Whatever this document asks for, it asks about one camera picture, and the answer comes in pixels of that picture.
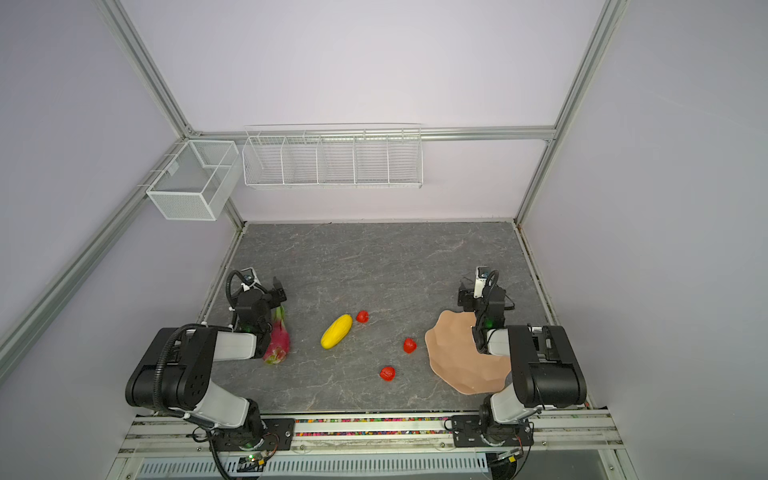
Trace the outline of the aluminium frame posts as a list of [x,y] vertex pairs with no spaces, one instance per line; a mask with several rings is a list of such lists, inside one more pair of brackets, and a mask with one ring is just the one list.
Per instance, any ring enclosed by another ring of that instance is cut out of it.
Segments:
[[[343,130],[339,125],[333,124],[326,129],[293,130],[291,133],[300,138],[309,135],[321,139],[355,139],[357,141],[379,141],[404,134],[417,135],[423,141],[542,140],[547,146],[534,172],[532,182],[526,190],[520,210],[515,216],[517,221],[521,221],[533,202],[548,162],[553,158],[555,144],[564,136],[570,121],[574,119],[576,108],[598,69],[599,61],[626,6],[624,1],[604,3],[562,111],[551,126],[425,128],[415,124],[361,124],[355,129]],[[177,102],[173,100],[169,87],[153,63],[122,3],[99,1],[96,7],[107,28],[124,50],[128,60],[137,69],[139,78],[149,89],[151,96],[159,105],[161,112],[169,119],[179,137],[160,157],[141,185],[133,189],[88,243],[47,282],[45,289],[22,314],[17,324],[3,334],[1,338],[1,377],[3,379],[7,379],[20,365],[23,358],[148,204],[149,185],[159,179],[161,170],[170,164],[172,156],[192,142],[245,140],[254,131],[251,127],[246,128],[244,133],[195,131],[184,119]]]

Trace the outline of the small white mesh basket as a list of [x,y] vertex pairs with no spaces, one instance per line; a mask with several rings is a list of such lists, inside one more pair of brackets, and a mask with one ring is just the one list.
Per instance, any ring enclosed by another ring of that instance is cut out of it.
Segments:
[[215,221],[242,174],[233,141],[188,140],[149,185],[147,194],[167,220]]

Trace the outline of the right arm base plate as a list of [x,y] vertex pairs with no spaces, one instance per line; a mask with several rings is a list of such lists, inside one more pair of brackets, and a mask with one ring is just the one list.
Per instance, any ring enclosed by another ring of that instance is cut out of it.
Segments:
[[529,447],[534,444],[530,423],[499,424],[478,413],[453,415],[444,421],[444,428],[453,436],[459,448],[468,447]]

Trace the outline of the pink dragon fruit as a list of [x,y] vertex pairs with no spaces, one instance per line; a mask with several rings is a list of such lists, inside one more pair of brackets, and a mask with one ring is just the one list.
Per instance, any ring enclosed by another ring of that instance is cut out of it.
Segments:
[[280,364],[290,352],[291,340],[285,323],[285,315],[286,312],[283,306],[277,307],[272,312],[271,340],[263,356],[266,364]]

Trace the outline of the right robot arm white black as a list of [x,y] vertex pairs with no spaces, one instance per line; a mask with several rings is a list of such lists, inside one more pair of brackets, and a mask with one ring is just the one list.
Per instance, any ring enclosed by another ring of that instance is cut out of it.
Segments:
[[580,365],[561,326],[505,324],[514,309],[499,273],[476,269],[474,286],[462,284],[457,304],[475,315],[474,345],[480,354],[506,357],[511,383],[486,397],[475,415],[453,416],[453,443],[467,447],[518,447],[534,444],[533,417],[547,407],[564,409],[586,402],[587,386]]

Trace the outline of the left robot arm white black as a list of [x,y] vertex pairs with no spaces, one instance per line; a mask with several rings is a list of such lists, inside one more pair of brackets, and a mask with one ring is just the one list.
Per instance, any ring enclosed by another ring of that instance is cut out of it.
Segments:
[[211,378],[216,362],[282,362],[290,350],[287,300],[278,278],[262,284],[252,268],[232,270],[224,282],[231,314],[226,326],[207,323],[162,328],[129,377],[126,402],[181,418],[212,438],[216,448],[253,451],[268,431],[256,401],[235,395]]

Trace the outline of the beige wavy fruit bowl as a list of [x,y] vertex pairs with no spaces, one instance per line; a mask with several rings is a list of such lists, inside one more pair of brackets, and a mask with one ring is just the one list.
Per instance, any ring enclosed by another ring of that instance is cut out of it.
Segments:
[[472,336],[475,317],[470,312],[445,310],[425,334],[433,372],[463,395],[493,394],[503,390],[510,374],[507,357],[481,354]]

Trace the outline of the yellow fake mango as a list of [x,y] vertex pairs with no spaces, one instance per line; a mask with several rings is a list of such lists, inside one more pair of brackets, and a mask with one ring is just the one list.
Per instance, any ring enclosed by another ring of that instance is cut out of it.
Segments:
[[323,349],[330,350],[337,346],[350,332],[354,319],[349,314],[338,317],[323,333],[321,337],[321,346]]

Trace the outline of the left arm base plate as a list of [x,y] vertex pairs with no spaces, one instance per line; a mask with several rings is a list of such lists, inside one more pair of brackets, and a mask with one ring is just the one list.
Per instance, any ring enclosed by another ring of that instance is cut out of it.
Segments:
[[287,451],[291,448],[296,420],[290,417],[262,419],[255,431],[245,426],[215,430],[212,441],[218,452]]

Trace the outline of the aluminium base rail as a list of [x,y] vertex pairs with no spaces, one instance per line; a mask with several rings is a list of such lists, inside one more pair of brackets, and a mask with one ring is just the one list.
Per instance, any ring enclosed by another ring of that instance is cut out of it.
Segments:
[[278,454],[448,453],[534,450],[618,450],[625,447],[607,410],[548,410],[508,441],[479,432],[470,412],[277,414],[264,419],[260,446]]

